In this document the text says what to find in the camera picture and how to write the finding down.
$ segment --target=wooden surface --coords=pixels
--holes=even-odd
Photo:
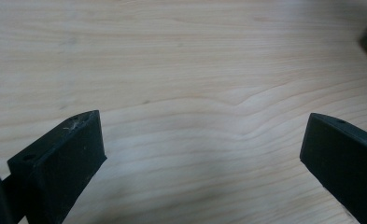
[[[355,223],[299,152],[311,112],[367,131],[366,25],[354,0],[0,0],[0,176],[99,109],[66,224]]]

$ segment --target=black clamp jaw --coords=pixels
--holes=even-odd
[[[367,223],[367,132],[311,114],[300,159],[360,223]]]
[[[59,224],[106,160],[99,111],[65,120],[7,161],[0,224]]]

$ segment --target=wood grain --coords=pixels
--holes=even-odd
[[[367,131],[366,25],[367,0],[0,0],[0,176],[99,109],[66,224],[356,223],[299,152],[311,112]]]

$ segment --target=light wood tabletop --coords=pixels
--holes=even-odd
[[[366,26],[367,0],[0,0],[0,176],[99,109],[66,224],[356,223],[299,153],[311,112],[367,131]]]

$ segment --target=wooden table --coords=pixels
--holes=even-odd
[[[367,0],[0,0],[0,176],[99,109],[66,224],[355,223],[299,152],[311,112],[367,131],[366,25]]]

